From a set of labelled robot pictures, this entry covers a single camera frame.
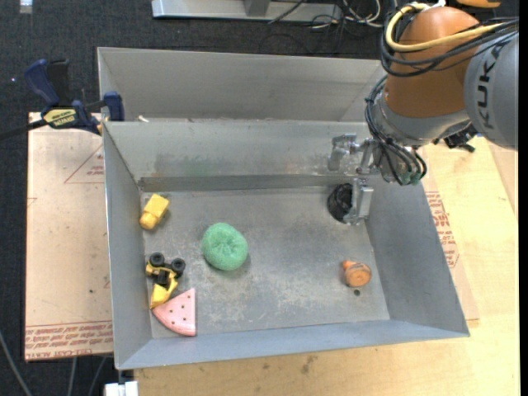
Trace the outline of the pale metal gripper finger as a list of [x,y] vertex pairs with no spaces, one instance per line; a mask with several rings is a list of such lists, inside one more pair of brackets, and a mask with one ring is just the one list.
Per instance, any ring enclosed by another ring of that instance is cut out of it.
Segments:
[[337,171],[346,155],[358,151],[356,134],[343,134],[332,139],[332,152],[328,156],[328,170]]
[[355,178],[352,183],[345,185],[345,190],[350,193],[345,201],[348,208],[345,210],[343,221],[345,224],[359,224],[370,216],[370,204],[374,187],[364,178]]

